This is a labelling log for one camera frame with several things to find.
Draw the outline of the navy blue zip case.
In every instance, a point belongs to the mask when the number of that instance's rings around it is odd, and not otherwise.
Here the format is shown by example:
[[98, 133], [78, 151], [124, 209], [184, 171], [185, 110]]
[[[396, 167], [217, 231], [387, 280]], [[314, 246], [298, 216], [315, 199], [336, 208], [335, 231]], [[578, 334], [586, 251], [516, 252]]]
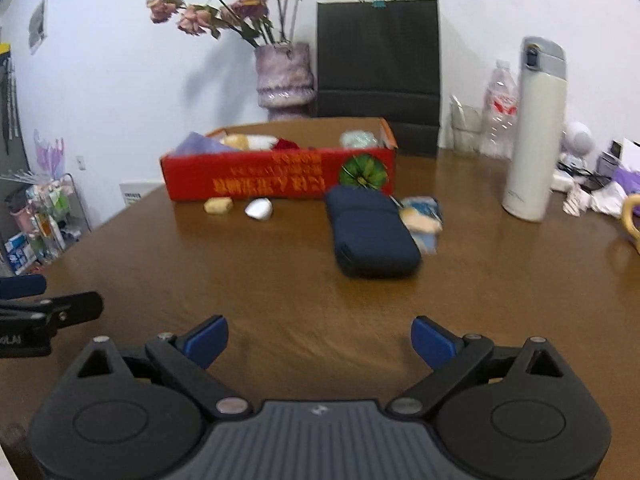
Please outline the navy blue zip case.
[[326, 212], [338, 266], [352, 278], [408, 278], [422, 261], [399, 208], [377, 190], [337, 185], [326, 193]]

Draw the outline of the blue yellow plush figure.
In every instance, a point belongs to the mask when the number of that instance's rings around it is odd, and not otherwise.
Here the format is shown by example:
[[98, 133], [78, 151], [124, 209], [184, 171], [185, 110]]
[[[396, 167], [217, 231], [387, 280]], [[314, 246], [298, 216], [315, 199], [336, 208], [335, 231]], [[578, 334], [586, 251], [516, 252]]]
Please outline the blue yellow plush figure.
[[437, 252], [444, 228], [439, 202], [431, 196], [412, 196], [400, 202], [400, 218], [422, 254]]

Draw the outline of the small yellow sponge piece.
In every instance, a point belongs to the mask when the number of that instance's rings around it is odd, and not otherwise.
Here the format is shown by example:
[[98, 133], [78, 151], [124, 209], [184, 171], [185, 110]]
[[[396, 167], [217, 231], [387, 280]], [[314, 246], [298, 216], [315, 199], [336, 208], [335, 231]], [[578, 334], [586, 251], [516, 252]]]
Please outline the small yellow sponge piece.
[[233, 200], [230, 197], [212, 197], [204, 204], [206, 214], [228, 214], [232, 207]]

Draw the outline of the white round container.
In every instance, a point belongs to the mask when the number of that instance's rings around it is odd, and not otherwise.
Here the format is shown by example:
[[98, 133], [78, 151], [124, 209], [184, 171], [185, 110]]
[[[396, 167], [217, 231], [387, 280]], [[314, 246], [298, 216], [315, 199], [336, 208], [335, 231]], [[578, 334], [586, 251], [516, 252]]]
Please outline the white round container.
[[267, 221], [273, 213], [273, 204], [268, 198], [256, 198], [251, 200], [244, 209], [248, 218], [257, 221]]

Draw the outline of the purple cloth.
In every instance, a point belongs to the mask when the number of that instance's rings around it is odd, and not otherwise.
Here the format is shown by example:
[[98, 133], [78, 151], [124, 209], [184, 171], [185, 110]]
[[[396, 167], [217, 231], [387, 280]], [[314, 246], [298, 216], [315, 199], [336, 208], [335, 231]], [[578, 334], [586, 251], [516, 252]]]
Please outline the purple cloth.
[[232, 148], [224, 143], [224, 133], [213, 136], [203, 136], [201, 133], [190, 132], [178, 146], [170, 152], [171, 156], [194, 156], [221, 153], [236, 153], [237, 148]]

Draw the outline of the red pom-pom flower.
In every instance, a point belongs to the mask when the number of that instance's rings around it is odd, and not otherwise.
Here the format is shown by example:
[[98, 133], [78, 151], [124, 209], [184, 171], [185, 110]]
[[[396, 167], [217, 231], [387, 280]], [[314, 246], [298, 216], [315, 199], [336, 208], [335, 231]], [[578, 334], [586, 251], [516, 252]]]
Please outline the red pom-pom flower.
[[299, 145], [293, 141], [279, 138], [272, 147], [273, 151], [292, 151], [299, 150]]

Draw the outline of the yellow white plush toy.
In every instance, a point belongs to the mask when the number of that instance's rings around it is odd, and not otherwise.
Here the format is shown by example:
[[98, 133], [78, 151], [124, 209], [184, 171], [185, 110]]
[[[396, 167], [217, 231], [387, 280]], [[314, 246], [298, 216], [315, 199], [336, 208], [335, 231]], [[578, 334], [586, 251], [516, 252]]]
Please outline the yellow white plush toy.
[[279, 142], [275, 136], [264, 136], [263, 134], [226, 134], [220, 139], [220, 143], [227, 148], [237, 151], [271, 151]]

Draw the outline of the red cardboard box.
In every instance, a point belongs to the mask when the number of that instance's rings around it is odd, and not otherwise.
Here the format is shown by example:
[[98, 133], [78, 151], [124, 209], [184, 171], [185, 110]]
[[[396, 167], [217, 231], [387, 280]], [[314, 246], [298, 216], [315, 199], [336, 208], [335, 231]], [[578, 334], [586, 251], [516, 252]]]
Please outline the red cardboard box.
[[[370, 131], [377, 148], [346, 150], [340, 135], [349, 130]], [[383, 118], [312, 118], [289, 122], [230, 126], [214, 134], [263, 134], [293, 141], [299, 150], [237, 151], [236, 153], [160, 158], [169, 197], [194, 202], [212, 197], [316, 198], [338, 184], [394, 190], [397, 142]]]

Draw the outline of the crumpled tissue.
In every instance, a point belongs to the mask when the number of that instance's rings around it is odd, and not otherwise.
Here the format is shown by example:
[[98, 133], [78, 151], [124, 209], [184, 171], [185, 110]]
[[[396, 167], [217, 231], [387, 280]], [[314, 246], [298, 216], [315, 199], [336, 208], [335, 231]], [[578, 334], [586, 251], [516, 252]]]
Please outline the crumpled tissue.
[[587, 210], [592, 210], [619, 219], [627, 197], [627, 193], [617, 182], [610, 182], [592, 193], [585, 191], [579, 184], [574, 184], [566, 194], [562, 209], [572, 217], [580, 217]]

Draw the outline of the yellow mug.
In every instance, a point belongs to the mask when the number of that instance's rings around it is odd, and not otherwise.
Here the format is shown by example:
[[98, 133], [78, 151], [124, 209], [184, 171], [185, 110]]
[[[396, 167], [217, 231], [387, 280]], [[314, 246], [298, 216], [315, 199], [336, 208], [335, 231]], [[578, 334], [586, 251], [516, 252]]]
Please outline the yellow mug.
[[640, 195], [631, 194], [625, 198], [622, 209], [620, 210], [620, 223], [628, 234], [632, 244], [634, 244], [637, 252], [640, 252], [640, 230], [634, 223], [634, 211], [639, 205]]

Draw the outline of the iridescent crumpled wrapper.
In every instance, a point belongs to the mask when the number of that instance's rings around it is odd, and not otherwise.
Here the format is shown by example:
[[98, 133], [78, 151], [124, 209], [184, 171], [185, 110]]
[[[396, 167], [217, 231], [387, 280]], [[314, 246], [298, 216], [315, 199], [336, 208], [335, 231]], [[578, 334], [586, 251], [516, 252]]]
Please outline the iridescent crumpled wrapper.
[[340, 145], [346, 150], [363, 150], [377, 148], [380, 145], [376, 135], [370, 131], [349, 130], [340, 135]]

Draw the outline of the water bottle pack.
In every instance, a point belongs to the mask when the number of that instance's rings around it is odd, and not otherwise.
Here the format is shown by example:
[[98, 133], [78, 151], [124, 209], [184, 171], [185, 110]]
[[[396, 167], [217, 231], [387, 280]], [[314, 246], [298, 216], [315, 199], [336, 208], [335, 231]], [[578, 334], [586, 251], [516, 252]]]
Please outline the water bottle pack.
[[510, 64], [498, 60], [485, 91], [483, 110], [482, 154], [510, 159], [514, 127], [518, 119], [518, 85]]

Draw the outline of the white thermos bottle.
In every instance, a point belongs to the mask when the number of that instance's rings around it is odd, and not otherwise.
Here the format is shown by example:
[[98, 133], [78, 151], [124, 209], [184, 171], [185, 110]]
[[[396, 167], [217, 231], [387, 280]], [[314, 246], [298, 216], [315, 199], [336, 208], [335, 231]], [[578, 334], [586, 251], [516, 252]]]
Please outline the white thermos bottle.
[[564, 50], [541, 37], [523, 39], [518, 80], [518, 121], [503, 209], [513, 217], [541, 222], [561, 151], [567, 96]]

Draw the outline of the pink purple ceramic vase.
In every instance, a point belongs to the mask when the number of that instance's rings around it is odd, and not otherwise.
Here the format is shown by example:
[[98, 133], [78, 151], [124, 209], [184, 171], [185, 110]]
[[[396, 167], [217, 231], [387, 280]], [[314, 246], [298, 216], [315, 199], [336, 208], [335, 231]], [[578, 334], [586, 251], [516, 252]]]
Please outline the pink purple ceramic vase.
[[306, 42], [270, 44], [255, 50], [258, 105], [270, 122], [304, 119], [316, 97]]

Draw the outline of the black paper shopping bag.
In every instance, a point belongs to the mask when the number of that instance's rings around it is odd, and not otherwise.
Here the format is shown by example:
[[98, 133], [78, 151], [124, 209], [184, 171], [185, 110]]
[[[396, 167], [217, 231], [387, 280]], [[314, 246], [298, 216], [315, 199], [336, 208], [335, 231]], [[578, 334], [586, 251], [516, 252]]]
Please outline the black paper shopping bag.
[[317, 115], [381, 117], [398, 148], [435, 157], [440, 109], [437, 0], [317, 6]]

